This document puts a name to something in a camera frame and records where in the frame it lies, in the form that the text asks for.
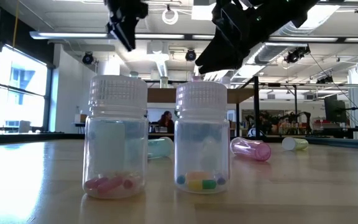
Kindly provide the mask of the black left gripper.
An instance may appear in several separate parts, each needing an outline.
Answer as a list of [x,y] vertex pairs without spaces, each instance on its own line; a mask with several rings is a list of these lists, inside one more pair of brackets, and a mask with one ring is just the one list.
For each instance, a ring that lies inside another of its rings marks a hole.
[[135,21],[148,16],[148,4],[141,0],[104,0],[104,5],[109,11],[108,34],[115,36],[128,52],[134,50]]

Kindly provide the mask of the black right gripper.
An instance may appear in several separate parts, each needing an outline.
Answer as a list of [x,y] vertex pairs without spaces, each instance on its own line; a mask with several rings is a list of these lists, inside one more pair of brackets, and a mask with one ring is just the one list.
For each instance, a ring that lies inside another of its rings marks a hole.
[[318,0],[250,1],[244,9],[240,1],[217,1],[212,10],[216,26],[214,38],[196,59],[200,74],[235,70],[242,66],[254,45],[294,22],[300,27]]

